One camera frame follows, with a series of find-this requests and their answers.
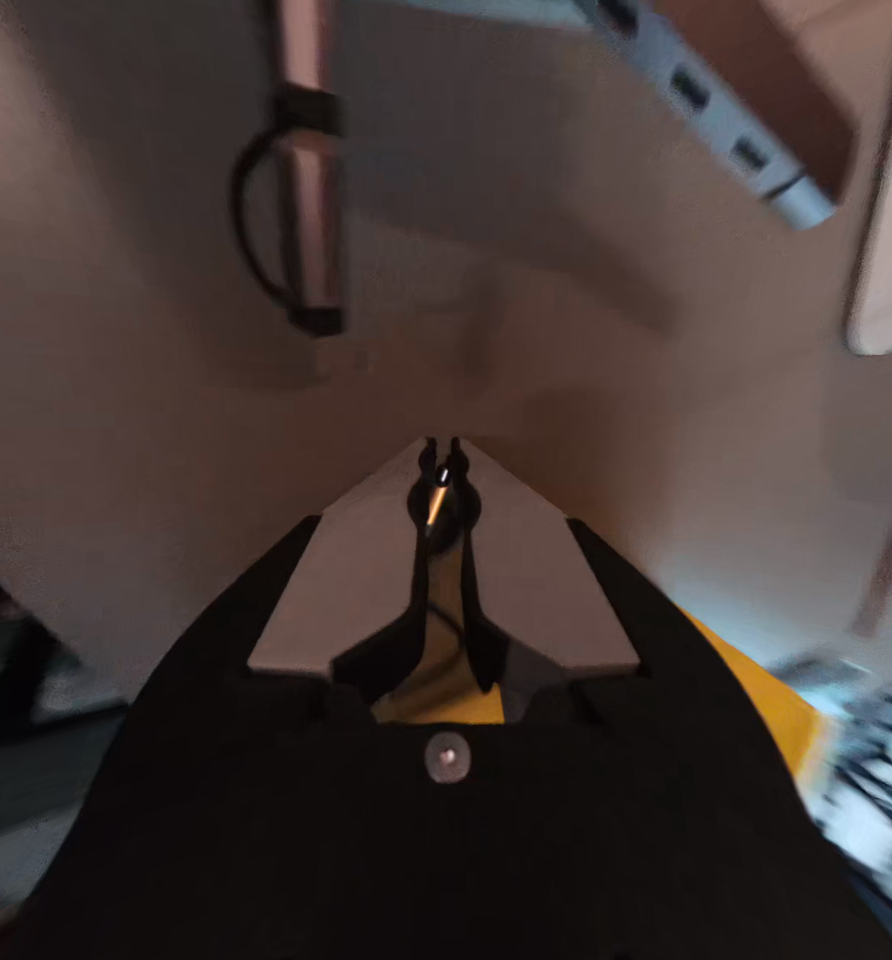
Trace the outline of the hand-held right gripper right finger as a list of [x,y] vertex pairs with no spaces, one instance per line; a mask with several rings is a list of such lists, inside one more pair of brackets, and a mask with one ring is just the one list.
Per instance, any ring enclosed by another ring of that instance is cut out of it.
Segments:
[[469,664],[505,722],[535,695],[636,674],[641,659],[567,515],[469,441],[453,438]]

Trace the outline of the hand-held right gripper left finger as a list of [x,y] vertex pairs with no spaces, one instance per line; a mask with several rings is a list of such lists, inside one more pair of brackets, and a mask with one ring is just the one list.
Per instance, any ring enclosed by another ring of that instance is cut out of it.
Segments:
[[425,647],[425,530],[437,442],[419,438],[323,510],[248,659],[378,702]]

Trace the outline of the grey usb hub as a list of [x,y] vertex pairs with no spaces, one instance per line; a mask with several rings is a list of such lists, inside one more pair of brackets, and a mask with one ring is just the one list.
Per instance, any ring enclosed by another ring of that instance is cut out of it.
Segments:
[[855,125],[764,2],[574,5],[757,201],[797,231],[835,215]]

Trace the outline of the silver plug with black loop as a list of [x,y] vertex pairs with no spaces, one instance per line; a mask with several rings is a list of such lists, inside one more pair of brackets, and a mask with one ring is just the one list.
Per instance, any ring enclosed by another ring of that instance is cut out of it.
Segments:
[[[310,339],[340,336],[343,309],[343,107],[334,90],[336,3],[250,3],[268,80],[259,130],[239,151],[227,181],[236,250],[252,280]],[[275,170],[280,277],[252,235],[251,185]]]

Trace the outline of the dark blurred object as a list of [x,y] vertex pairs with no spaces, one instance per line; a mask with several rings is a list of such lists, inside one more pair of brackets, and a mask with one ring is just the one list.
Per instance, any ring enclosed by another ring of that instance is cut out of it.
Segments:
[[0,585],[0,832],[78,805],[126,710]]

